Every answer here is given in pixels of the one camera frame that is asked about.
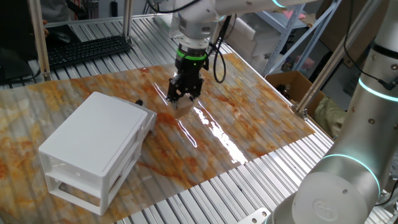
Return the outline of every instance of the small object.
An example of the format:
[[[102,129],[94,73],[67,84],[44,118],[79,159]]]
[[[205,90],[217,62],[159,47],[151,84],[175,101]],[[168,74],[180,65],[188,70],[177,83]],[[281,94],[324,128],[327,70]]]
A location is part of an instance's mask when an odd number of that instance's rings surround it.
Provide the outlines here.
[[[39,147],[49,192],[103,215],[155,120],[155,112],[135,103],[91,94]],[[99,206],[61,190],[61,184],[94,196]]]
[[[169,103],[169,105],[171,106],[170,113],[177,119],[189,114],[193,106],[193,98],[183,95],[176,103]]]
[[[279,93],[281,93],[281,94],[283,94],[283,91],[286,89],[286,86],[285,85],[279,85],[279,86],[277,86],[276,87],[276,90],[279,92]]]
[[[66,35],[63,32],[50,32],[47,36],[47,40],[49,42],[68,45],[71,41],[71,38],[69,35]]]
[[[286,18],[290,19],[292,17],[292,15],[293,15],[293,11],[292,10],[290,10],[290,11],[285,10],[284,11],[284,15],[286,16]],[[298,19],[304,19],[304,18],[305,18],[304,14],[301,13],[300,15],[298,15]]]
[[[111,2],[111,12],[112,12],[112,17],[118,16],[118,3],[116,2],[116,0]]]
[[[137,100],[136,104],[142,106],[142,105],[144,105],[144,102],[142,100]]]

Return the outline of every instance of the metal shelf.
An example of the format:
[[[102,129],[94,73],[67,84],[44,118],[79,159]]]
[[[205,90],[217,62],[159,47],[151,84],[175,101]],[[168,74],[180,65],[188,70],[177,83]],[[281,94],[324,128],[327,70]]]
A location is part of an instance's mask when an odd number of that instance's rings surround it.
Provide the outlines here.
[[[283,13],[262,11],[257,12],[256,14],[277,31],[281,33],[286,32],[289,19]],[[293,24],[293,29],[303,28],[306,26],[307,25],[304,22],[302,22],[300,19],[297,19]]]

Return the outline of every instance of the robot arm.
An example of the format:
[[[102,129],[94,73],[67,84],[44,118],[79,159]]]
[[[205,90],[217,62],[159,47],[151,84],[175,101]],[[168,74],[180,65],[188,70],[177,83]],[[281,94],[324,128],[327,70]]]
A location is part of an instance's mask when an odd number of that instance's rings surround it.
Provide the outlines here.
[[[182,7],[193,0],[176,0]],[[225,15],[258,12],[278,7],[303,4],[316,0],[195,0],[196,3],[182,11],[179,28],[179,47],[175,59],[177,73],[170,79],[167,99],[177,109],[177,101],[188,93],[191,100],[200,96],[203,79],[202,68],[208,69],[209,42],[216,22]]]
[[[190,0],[178,0],[178,6]],[[180,12],[184,36],[170,79],[168,99],[200,95],[208,42],[219,16],[256,12],[306,0],[201,0]],[[266,224],[363,224],[383,190],[398,148],[398,0],[389,10],[366,60],[341,133],[326,156],[303,179],[299,190],[285,199]],[[387,88],[381,80],[393,85]]]

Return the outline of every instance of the white box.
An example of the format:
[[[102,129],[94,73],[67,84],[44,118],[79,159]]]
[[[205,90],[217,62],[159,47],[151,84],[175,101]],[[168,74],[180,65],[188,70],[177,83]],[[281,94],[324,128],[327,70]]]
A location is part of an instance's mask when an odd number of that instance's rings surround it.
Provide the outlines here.
[[[154,127],[156,114],[149,113],[118,98],[91,94],[39,147],[49,192],[103,215]],[[98,198],[99,206],[60,190],[62,183]]]

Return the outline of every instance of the black cable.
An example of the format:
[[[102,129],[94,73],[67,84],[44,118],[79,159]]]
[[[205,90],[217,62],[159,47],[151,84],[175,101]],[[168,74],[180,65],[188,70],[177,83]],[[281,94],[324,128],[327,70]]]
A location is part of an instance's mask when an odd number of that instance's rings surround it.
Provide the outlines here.
[[[186,5],[184,5],[184,6],[182,6],[182,7],[179,7],[178,9],[173,9],[173,10],[169,10],[169,11],[161,11],[161,10],[159,10],[159,8],[156,9],[155,6],[152,5],[152,3],[150,2],[150,0],[147,0],[147,3],[148,3],[148,5],[149,5],[149,7],[150,7],[153,11],[155,11],[156,13],[175,13],[175,12],[181,11],[181,10],[183,10],[183,9],[186,9],[186,8],[192,6],[192,5],[194,5],[194,4],[196,4],[196,3],[200,2],[200,1],[201,1],[201,0],[194,0],[194,1],[192,1],[192,2],[190,2],[190,3],[188,3],[188,4],[186,4]]]
[[[398,179],[396,180],[396,182],[395,182],[395,184],[394,184],[394,186],[393,186],[393,188],[392,188],[392,191],[391,191],[391,194],[390,194],[390,197],[385,201],[385,202],[383,202],[383,203],[380,203],[380,204],[377,204],[377,205],[375,205],[375,206],[381,206],[381,205],[385,205],[385,204],[387,204],[390,200],[391,200],[391,198],[392,198],[392,195],[394,194],[394,191],[396,190],[396,187],[397,187],[397,185],[398,185]]]
[[[25,78],[25,79],[21,79],[21,80],[15,80],[15,81],[14,80],[13,81],[7,81],[6,80],[4,82],[1,82],[0,85],[4,85],[4,84],[20,84],[22,82],[29,82],[29,81],[33,80],[34,78],[38,77],[40,74],[41,74],[41,72],[40,72],[40,69],[39,69],[39,71],[37,71],[37,73],[33,77]]]
[[[228,39],[230,37],[230,35],[232,34],[232,31],[234,30],[235,23],[236,23],[236,17],[237,17],[237,15],[235,14],[234,24],[232,25],[232,28],[231,28],[229,34],[224,38],[224,40]]]
[[[141,13],[142,15],[145,14],[147,6],[148,6],[148,2],[145,3],[144,8],[142,9],[142,13]]]
[[[147,5],[147,9],[145,10],[145,15],[149,12],[149,5]]]
[[[351,56],[350,56],[349,53],[348,53],[348,50],[347,50],[347,46],[346,46],[346,45],[347,45],[347,36],[348,36],[348,33],[349,33],[349,29],[351,28],[351,21],[352,21],[352,19],[353,19],[353,8],[354,8],[354,0],[351,0],[350,6],[349,6],[348,28],[347,28],[346,37],[344,38],[344,45],[343,45],[344,51],[346,52],[347,57],[354,63],[355,67],[356,67],[360,72],[362,72],[362,74],[364,74],[364,75],[366,75],[366,76],[368,76],[368,77],[371,77],[371,78],[377,80],[379,83],[381,83],[381,82],[383,82],[381,79],[376,78],[376,77],[374,77],[374,76],[372,76],[372,75],[370,75],[370,74],[368,74],[368,73],[362,71],[362,69],[356,64],[355,60],[353,60],[353,58],[351,58]]]
[[[221,48],[221,44],[223,44],[223,42],[224,42],[225,33],[226,33],[227,29],[228,29],[229,22],[231,21],[231,17],[232,16],[227,16],[227,18],[225,19],[224,24],[221,27],[220,32],[218,33],[218,38],[217,38],[217,41],[216,41],[216,45],[215,46],[212,45],[212,44],[210,45],[211,46],[211,50],[210,50],[209,55],[214,51],[214,49],[215,49],[215,52],[216,52],[215,55],[214,55],[214,62],[213,62],[213,74],[214,74],[214,79],[216,80],[217,83],[223,83],[225,78],[226,78],[226,64],[225,64],[224,56],[220,52],[220,48]],[[221,81],[217,78],[217,71],[216,71],[218,55],[220,55],[221,61],[223,62],[223,66],[224,66],[224,75],[223,75],[223,78],[221,79]]]

